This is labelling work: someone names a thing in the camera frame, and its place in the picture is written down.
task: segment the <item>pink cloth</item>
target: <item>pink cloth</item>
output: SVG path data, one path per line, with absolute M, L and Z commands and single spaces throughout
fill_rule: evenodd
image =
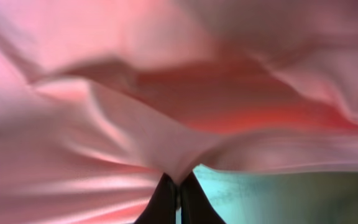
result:
M 0 223 L 133 222 L 198 164 L 358 171 L 358 0 L 0 0 Z

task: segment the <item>garment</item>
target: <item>garment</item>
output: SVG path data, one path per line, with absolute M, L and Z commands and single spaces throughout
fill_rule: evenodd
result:
M 358 1 L 232 2 L 0 0 L 0 223 L 133 222 L 198 164 L 358 171 Z

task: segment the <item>teal surface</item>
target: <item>teal surface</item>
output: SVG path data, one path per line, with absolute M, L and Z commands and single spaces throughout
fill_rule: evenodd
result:
M 257 176 L 199 166 L 195 174 L 228 224 L 358 224 L 356 173 Z

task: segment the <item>draped cloth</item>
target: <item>draped cloth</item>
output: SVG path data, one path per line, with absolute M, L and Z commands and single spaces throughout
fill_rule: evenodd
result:
M 162 173 L 358 171 L 358 0 L 0 0 L 0 223 L 129 223 Z

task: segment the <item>pink fabric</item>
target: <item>pink fabric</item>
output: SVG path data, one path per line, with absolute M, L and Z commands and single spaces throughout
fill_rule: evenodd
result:
M 358 1 L 195 2 L 0 0 L 0 223 L 133 222 L 198 164 L 358 171 Z

